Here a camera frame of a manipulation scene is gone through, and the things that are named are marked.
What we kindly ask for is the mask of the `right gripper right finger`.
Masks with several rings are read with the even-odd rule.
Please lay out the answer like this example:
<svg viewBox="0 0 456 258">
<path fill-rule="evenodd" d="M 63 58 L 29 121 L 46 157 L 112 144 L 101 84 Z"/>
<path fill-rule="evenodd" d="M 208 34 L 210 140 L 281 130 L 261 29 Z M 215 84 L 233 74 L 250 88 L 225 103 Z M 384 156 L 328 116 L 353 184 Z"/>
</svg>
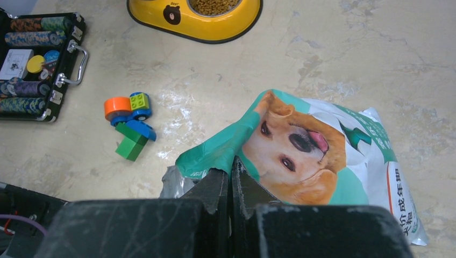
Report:
<svg viewBox="0 0 456 258">
<path fill-rule="evenodd" d="M 250 176 L 237 156 L 231 170 L 231 193 L 234 257 L 259 257 L 260 234 L 255 208 L 260 204 L 281 202 Z"/>
</svg>

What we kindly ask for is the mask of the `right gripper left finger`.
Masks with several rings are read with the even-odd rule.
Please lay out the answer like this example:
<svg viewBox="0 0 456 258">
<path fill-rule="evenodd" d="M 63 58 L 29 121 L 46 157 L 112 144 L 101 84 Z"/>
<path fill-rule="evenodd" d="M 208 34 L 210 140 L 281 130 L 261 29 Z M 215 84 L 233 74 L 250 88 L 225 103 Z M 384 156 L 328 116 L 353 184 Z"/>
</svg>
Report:
<svg viewBox="0 0 456 258">
<path fill-rule="evenodd" d="M 210 169 L 182 198 L 197 200 L 202 204 L 194 234 L 194 257 L 229 257 L 231 225 L 228 174 L 219 169 Z"/>
</svg>

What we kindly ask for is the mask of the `green dog food bag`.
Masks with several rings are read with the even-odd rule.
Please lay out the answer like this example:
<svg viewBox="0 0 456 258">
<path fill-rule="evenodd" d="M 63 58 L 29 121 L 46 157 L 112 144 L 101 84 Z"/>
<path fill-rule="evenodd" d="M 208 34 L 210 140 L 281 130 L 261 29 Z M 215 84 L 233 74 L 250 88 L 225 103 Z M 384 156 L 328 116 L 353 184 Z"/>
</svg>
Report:
<svg viewBox="0 0 456 258">
<path fill-rule="evenodd" d="M 278 200 L 294 205 L 374 205 L 396 218 L 408 243 L 428 236 L 374 108 L 355 112 L 271 89 L 246 113 L 182 153 L 162 178 L 162 198 L 179 198 L 210 169 L 236 165 Z"/>
</svg>

